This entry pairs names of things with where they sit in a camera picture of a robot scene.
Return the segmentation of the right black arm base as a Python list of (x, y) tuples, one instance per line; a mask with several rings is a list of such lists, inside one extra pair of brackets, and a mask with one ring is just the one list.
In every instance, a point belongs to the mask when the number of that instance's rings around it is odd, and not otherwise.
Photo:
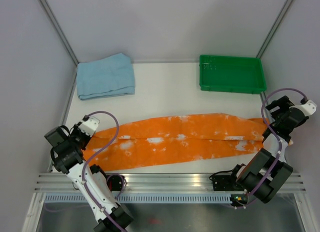
[(242, 191), (243, 188), (236, 183), (236, 174), (231, 170), (215, 172), (209, 176), (214, 191)]

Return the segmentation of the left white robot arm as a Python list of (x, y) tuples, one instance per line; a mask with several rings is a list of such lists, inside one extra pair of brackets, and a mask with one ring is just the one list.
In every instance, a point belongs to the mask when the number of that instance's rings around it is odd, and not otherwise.
[(44, 137), (51, 145), (50, 155), (54, 168), (66, 175), (88, 202), (98, 225), (95, 232), (125, 232), (133, 218), (116, 201), (108, 188), (109, 178), (102, 169), (88, 166), (83, 152), (98, 125), (75, 124), (72, 131), (64, 132), (58, 126)]

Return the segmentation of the orange tie-dye trousers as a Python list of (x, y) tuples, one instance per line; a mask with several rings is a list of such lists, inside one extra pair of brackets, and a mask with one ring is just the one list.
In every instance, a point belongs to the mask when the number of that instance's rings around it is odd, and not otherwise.
[(234, 157), (257, 153), (266, 128), (224, 113), (156, 117), (97, 132), (83, 154), (98, 152), (91, 164), (105, 171)]

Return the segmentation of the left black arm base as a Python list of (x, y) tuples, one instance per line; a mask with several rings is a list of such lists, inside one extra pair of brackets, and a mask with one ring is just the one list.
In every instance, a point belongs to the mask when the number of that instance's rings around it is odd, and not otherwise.
[(105, 181), (111, 192), (120, 192), (124, 185), (122, 179), (124, 179), (123, 176), (108, 174)]

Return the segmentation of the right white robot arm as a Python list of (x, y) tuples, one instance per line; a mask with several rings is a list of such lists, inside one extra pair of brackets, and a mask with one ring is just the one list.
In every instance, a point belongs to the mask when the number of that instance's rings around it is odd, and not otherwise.
[(305, 97), (296, 105), (284, 95), (266, 109), (273, 122), (268, 123), (263, 132), (263, 147), (247, 165), (236, 165), (228, 177), (230, 188), (244, 191), (243, 197), (232, 201), (235, 208), (245, 208), (256, 199), (266, 204), (276, 195), (293, 172), (285, 160), (291, 133), (303, 125), (317, 107)]

